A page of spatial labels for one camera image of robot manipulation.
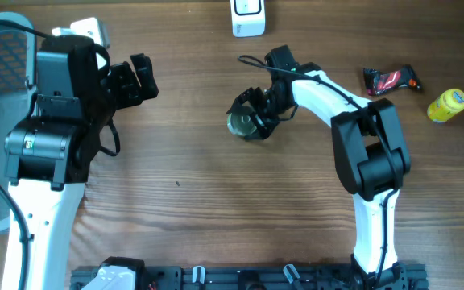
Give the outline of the black red snack wrapper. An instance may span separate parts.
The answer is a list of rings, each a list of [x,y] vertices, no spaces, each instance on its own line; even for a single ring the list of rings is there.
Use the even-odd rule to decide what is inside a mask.
[[[364,68],[363,79],[370,96],[383,95],[398,88],[409,88],[413,91],[423,89],[420,79],[409,64],[393,72]]]

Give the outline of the yellow lidded small bottle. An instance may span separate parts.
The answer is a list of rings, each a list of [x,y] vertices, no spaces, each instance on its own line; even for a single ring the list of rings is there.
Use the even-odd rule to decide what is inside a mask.
[[[444,123],[464,110],[464,92],[448,89],[428,109],[427,115],[433,122]]]

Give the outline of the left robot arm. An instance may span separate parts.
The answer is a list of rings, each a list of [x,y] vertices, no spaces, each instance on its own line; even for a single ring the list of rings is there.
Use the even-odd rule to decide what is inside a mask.
[[[53,36],[36,55],[30,109],[7,135],[12,204],[2,278],[5,289],[61,289],[77,209],[100,134],[117,110],[158,95],[148,56],[112,64],[81,35]]]

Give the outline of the green labelled round container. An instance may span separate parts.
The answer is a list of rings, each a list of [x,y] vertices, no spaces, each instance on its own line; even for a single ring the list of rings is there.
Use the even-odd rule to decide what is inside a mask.
[[[255,111],[250,106],[232,106],[227,111],[227,128],[232,135],[243,139],[253,139],[258,134],[252,117]]]

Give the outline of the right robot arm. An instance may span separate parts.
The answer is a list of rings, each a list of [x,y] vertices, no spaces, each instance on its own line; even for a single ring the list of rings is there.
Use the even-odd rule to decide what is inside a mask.
[[[269,72],[268,89],[249,88],[227,111],[232,135],[264,140],[285,122],[286,111],[305,108],[331,130],[335,169],[352,195],[357,238],[352,253],[352,289],[380,289],[399,280],[394,247],[396,200],[411,162],[396,108],[371,101],[332,81],[317,64],[299,64],[288,46],[260,60],[238,61]]]

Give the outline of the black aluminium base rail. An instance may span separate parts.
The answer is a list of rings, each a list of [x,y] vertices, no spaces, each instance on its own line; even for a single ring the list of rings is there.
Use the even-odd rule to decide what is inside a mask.
[[[349,264],[329,264],[314,267],[296,267],[290,282],[288,269],[282,267],[207,267],[204,282],[201,278],[193,278],[192,268],[181,267],[146,267],[145,277],[140,281],[139,289],[248,289],[257,283],[257,288],[264,289],[361,289],[354,288],[352,282],[360,283],[360,277],[353,278],[353,270]],[[69,289],[82,289],[97,277],[97,267],[80,267],[72,271]],[[429,281],[425,265],[401,264],[399,277],[377,289],[427,290]]]

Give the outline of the white barcode scanner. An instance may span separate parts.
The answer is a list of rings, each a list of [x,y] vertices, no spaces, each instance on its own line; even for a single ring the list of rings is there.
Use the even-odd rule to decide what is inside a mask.
[[[265,32],[264,0],[230,0],[230,12],[235,37],[255,37]]]

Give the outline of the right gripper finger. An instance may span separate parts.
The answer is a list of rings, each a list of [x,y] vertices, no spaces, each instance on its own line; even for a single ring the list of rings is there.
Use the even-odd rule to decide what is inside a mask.
[[[262,101],[263,90],[261,88],[249,88],[239,94],[233,101],[227,114],[256,114]]]
[[[271,136],[277,127],[277,120],[261,118],[257,114],[250,114],[250,123],[254,126],[252,133],[245,135],[245,140],[264,140]]]

